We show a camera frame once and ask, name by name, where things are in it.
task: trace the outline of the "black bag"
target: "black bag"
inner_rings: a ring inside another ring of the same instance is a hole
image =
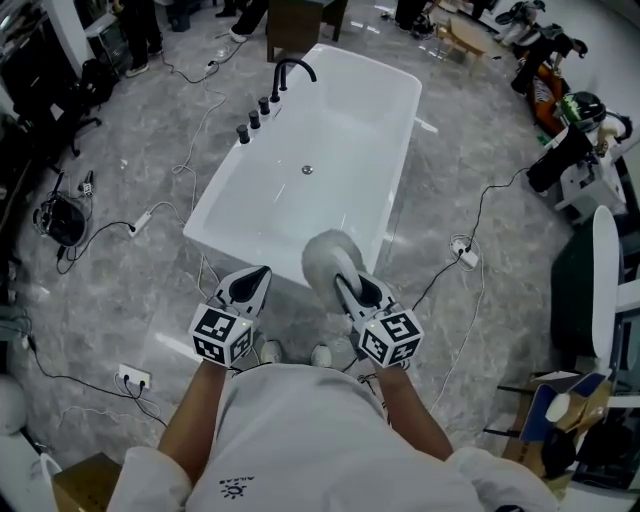
[[[93,107],[100,105],[111,97],[116,79],[107,66],[97,59],[86,61],[82,65],[80,91],[83,103]]]

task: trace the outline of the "power strip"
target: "power strip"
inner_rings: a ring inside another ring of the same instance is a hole
[[[128,377],[127,382],[131,386],[137,386],[140,388],[140,383],[144,382],[145,389],[151,389],[151,374],[132,366],[120,363],[118,369],[118,378],[124,380],[125,376]]]
[[[147,225],[147,222],[149,222],[151,220],[151,214],[146,211],[142,214],[142,217],[140,217],[136,223],[133,225],[133,227],[135,228],[135,231],[129,231],[129,236],[131,238],[134,238],[138,233],[140,233],[140,230],[145,227]]]
[[[478,255],[474,253],[472,250],[467,251],[467,246],[462,242],[462,240],[454,240],[451,244],[451,252],[456,255],[462,254],[460,256],[460,261],[462,261],[469,270],[476,268],[478,264]]]

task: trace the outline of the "helmet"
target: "helmet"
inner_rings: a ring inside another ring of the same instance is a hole
[[[607,115],[600,98],[586,91],[567,94],[560,108],[566,120],[585,133],[595,130]]]

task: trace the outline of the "marble floor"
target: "marble floor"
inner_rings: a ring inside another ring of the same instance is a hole
[[[391,0],[382,2],[394,6]],[[373,0],[351,0],[338,46],[403,69],[423,84],[417,117],[434,128],[415,124],[376,269],[409,307],[450,261],[450,236],[472,229],[483,187],[507,182],[535,161],[542,148],[528,107],[509,87],[513,56],[495,45],[491,56],[502,59],[486,59],[469,78],[470,62],[461,54],[446,62],[435,58],[436,40],[414,40],[381,20],[380,12]],[[216,20],[214,14],[211,8],[196,13],[185,33],[164,31],[166,59],[190,77],[202,76],[216,50],[234,47],[227,37],[216,38],[232,22]],[[328,38],[322,42],[332,44]],[[235,127],[246,122],[247,112],[270,90],[273,68],[266,62],[261,26],[207,80],[207,89],[221,91],[226,101],[208,116],[195,142],[190,165],[198,174],[198,194],[234,143]],[[193,177],[170,171],[184,162],[204,112],[220,98],[170,75],[157,60],[148,73],[116,86],[98,113],[104,124],[81,137],[80,157],[62,162],[69,178],[64,186],[75,188],[89,170],[95,173],[94,229],[114,220],[135,222],[159,201],[171,201],[187,216]],[[33,207],[54,180],[47,176]],[[532,369],[548,368],[550,266],[569,235],[570,228],[526,180],[518,178],[511,188],[487,195],[477,231],[484,254],[482,303],[434,409],[456,446],[498,451],[495,439],[481,433],[508,409],[495,386],[522,382]],[[158,209],[134,239],[118,227],[101,234],[64,276],[55,270],[57,246],[41,238],[27,220],[18,251],[24,260],[20,301],[33,319],[45,369],[112,390],[120,362],[145,369],[153,375],[146,396],[159,404],[167,421],[197,365],[188,356],[187,328],[202,300],[196,287],[200,254],[183,237],[171,209]],[[482,286],[479,270],[451,268],[417,308],[426,338],[409,373],[428,407],[438,398],[473,318]],[[211,293],[215,285],[205,271],[204,292]],[[281,340],[293,360],[308,358],[318,342],[331,347],[337,368],[353,357],[342,319],[284,296],[270,298],[263,329]],[[121,461],[128,447],[155,445],[162,434],[159,424],[142,421],[131,400],[47,379],[33,356],[17,346],[10,356],[11,371],[28,396],[28,429],[62,464],[98,451]],[[368,364],[358,363],[349,373],[368,372]],[[63,417],[71,406],[109,409],[137,419],[78,409]]]

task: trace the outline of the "white container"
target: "white container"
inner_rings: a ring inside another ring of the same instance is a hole
[[[268,265],[274,286],[306,298],[302,250],[328,229],[347,233],[373,272],[422,85],[321,44],[304,60],[318,81],[301,66],[291,70],[271,119],[229,151],[184,234],[216,266]]]

